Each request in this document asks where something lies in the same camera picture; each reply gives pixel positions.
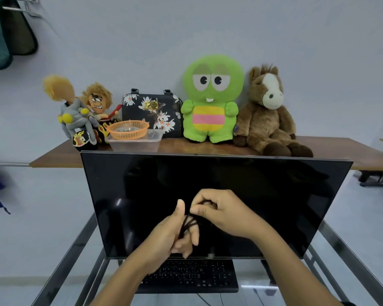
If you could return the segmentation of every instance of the person's left hand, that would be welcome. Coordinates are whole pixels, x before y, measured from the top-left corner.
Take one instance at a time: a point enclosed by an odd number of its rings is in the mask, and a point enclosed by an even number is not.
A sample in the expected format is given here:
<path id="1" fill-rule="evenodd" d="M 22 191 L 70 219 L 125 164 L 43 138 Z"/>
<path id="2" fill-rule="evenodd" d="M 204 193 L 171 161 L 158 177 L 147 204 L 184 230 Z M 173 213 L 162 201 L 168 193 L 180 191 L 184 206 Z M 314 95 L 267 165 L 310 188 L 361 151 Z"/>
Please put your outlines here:
<path id="1" fill-rule="evenodd" d="M 187 258 L 193 251 L 193 245 L 199 244 L 199 227 L 190 227 L 184 237 L 178 240 L 184 218 L 184 201 L 178 200 L 172 215 L 161 221 L 148 238 L 135 250 L 136 257 L 146 265 L 148 274 L 154 273 L 171 253 L 182 253 Z"/>

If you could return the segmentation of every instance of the black monitor screen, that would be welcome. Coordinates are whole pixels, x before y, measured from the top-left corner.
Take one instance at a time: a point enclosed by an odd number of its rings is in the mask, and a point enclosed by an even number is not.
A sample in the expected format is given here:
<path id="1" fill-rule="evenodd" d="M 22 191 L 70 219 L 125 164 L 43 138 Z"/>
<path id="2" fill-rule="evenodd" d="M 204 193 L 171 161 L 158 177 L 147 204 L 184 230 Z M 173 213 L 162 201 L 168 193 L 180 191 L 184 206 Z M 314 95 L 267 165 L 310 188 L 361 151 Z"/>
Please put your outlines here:
<path id="1" fill-rule="evenodd" d="M 125 258 L 183 199 L 200 189 L 231 189 L 303 257 L 352 162 L 222 155 L 82 152 L 107 257 Z M 250 240 L 199 219 L 190 257 L 262 258 Z"/>

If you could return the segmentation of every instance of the plush toy eye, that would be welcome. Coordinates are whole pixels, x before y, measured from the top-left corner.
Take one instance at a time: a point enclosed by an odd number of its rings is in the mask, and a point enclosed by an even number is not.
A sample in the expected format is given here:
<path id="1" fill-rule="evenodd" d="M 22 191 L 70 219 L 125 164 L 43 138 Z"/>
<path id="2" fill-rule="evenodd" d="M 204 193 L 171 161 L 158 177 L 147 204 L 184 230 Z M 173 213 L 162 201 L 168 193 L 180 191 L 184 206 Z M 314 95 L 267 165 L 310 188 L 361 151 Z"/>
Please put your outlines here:
<path id="1" fill-rule="evenodd" d="M 230 84 L 230 76 L 213 74 L 212 84 L 217 91 L 224 91 Z"/>
<path id="2" fill-rule="evenodd" d="M 210 75 L 208 74 L 199 74 L 193 75 L 193 84 L 198 91 L 203 91 L 209 86 Z"/>

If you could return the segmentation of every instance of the orange plastic basket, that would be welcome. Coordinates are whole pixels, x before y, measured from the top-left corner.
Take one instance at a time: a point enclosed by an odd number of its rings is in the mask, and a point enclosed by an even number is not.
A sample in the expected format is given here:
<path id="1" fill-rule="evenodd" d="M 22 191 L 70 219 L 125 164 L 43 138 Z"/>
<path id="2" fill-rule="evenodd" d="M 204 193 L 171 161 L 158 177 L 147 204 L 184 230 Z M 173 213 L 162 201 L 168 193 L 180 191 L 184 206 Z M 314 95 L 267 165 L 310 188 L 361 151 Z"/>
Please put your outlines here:
<path id="1" fill-rule="evenodd" d="M 114 139 L 127 141 L 145 136 L 149 128 L 149 123 L 140 120 L 128 120 L 104 126 Z"/>

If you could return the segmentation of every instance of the gold nameplate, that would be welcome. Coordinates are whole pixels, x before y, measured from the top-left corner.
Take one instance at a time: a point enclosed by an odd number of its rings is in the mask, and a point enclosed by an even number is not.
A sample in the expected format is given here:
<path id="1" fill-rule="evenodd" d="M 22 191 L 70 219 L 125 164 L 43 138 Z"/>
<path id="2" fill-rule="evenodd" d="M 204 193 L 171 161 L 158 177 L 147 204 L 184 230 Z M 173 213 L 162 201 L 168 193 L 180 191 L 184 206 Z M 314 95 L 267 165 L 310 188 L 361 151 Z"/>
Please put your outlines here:
<path id="1" fill-rule="evenodd" d="M 145 109 L 158 109 L 159 108 L 159 102 L 158 101 L 145 101 L 144 108 Z"/>

